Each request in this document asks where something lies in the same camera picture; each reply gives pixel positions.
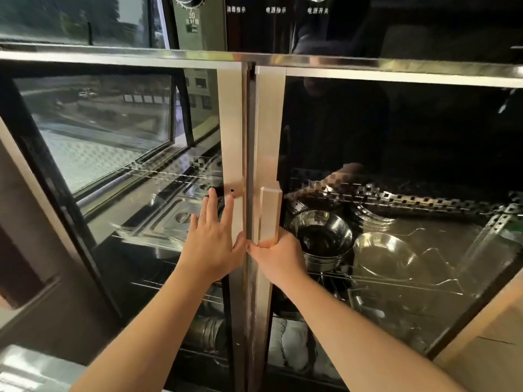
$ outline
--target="forearm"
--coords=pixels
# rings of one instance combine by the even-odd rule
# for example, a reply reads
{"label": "forearm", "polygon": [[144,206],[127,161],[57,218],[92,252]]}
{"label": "forearm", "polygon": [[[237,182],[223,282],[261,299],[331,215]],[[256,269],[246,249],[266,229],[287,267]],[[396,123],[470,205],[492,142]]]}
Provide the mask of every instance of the forearm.
{"label": "forearm", "polygon": [[290,278],[282,289],[349,390],[463,391],[433,363],[338,301],[307,275]]}
{"label": "forearm", "polygon": [[207,287],[195,275],[176,268],[70,391],[159,392]]}

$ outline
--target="cabinet door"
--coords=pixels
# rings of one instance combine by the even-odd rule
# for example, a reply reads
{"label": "cabinet door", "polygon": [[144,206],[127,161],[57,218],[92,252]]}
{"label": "cabinet door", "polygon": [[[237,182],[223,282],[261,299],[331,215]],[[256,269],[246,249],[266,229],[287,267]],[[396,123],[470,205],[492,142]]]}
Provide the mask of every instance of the cabinet door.
{"label": "cabinet door", "polygon": [[[429,359],[522,265],[523,81],[474,68],[257,68],[254,239],[279,220],[312,279]],[[265,206],[275,184],[281,207]],[[298,309],[253,280],[250,389],[343,387]]]}
{"label": "cabinet door", "polygon": [[[98,51],[2,52],[0,115],[4,137],[16,143],[18,161],[29,164],[53,206],[48,216],[65,227],[73,256],[124,325],[176,267],[190,215],[199,214],[210,187],[221,193],[220,208],[224,194],[235,192],[233,234],[243,229],[245,70],[176,52]],[[189,66],[212,83],[199,108],[180,96]],[[192,130],[205,132],[194,138]],[[189,382],[234,389],[232,361],[243,358],[233,347],[242,352],[243,319],[240,269],[207,292],[167,388]]]}

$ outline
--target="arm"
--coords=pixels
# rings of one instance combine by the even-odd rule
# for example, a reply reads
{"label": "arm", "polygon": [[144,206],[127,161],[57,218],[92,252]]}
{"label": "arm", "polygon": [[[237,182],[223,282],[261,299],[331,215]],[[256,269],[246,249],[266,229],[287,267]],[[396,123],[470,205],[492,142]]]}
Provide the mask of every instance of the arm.
{"label": "arm", "polygon": [[249,242],[247,251],[296,305],[352,392],[464,392],[433,363],[313,281],[291,233],[281,228],[271,249]]}
{"label": "arm", "polygon": [[241,232],[232,245],[234,200],[221,221],[216,191],[209,191],[199,219],[191,216],[178,264],[153,300],[110,343],[71,387],[71,392],[159,392],[203,296],[212,282],[240,266]]}

